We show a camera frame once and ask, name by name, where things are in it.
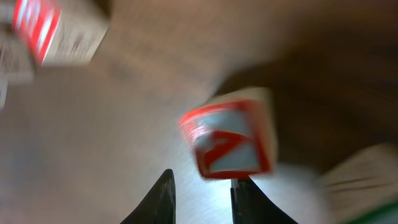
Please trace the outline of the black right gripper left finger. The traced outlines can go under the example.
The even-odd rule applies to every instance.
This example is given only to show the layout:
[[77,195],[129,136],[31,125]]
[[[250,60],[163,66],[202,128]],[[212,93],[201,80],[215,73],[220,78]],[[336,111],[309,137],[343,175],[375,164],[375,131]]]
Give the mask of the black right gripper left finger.
[[176,191],[172,169],[166,169],[140,204],[121,224],[175,224]]

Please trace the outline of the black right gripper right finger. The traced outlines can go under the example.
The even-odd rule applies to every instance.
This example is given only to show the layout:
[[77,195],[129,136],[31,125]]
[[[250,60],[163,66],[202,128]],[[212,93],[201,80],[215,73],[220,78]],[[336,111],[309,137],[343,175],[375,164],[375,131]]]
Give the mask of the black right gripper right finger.
[[251,179],[232,179],[230,192],[234,224],[297,224]]

